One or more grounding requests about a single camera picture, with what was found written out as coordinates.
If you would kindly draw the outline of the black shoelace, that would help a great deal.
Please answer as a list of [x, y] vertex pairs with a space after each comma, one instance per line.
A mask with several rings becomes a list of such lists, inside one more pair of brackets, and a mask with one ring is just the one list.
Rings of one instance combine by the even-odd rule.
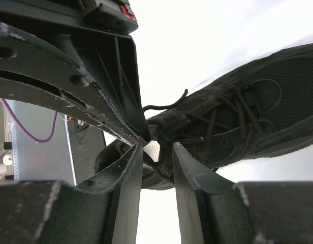
[[216, 135], [237, 131], [238, 139], [248, 137], [253, 129], [263, 133], [259, 119], [255, 116], [240, 89], [229, 87], [228, 95], [184, 94], [176, 103], [169, 106], [146, 106], [146, 110], [162, 110], [162, 113], [148, 119], [147, 124], [153, 140], [159, 143], [158, 161], [146, 152], [143, 162], [151, 167], [159, 178], [174, 183], [170, 172], [162, 173], [161, 168], [172, 170], [172, 144], [181, 143], [199, 161], [208, 161], [206, 153], [213, 148]]

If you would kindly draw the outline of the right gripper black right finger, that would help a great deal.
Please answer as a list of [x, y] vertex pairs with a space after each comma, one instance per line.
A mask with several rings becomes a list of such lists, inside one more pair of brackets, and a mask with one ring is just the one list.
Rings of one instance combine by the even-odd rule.
[[313, 181], [234, 183], [172, 151], [182, 243], [313, 243]]

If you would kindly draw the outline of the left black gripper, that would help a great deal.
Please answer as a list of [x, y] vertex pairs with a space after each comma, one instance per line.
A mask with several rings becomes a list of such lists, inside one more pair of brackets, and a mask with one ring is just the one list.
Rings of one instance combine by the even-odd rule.
[[128, 1], [0, 1], [0, 98], [149, 142], [127, 36], [137, 28]]

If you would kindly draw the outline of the black sneaker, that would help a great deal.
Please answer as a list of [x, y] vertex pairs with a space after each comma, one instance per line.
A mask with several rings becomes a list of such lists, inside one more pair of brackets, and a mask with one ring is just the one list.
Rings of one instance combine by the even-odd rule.
[[172, 145], [216, 171], [313, 144], [313, 43], [283, 49], [219, 77], [147, 120], [153, 160], [143, 155], [141, 187], [174, 187]]

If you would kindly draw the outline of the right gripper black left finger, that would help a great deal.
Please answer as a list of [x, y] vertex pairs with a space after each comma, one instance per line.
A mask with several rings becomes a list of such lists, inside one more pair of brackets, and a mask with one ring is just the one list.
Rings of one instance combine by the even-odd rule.
[[77, 186], [0, 181], [0, 243], [135, 243], [142, 165], [138, 143]]

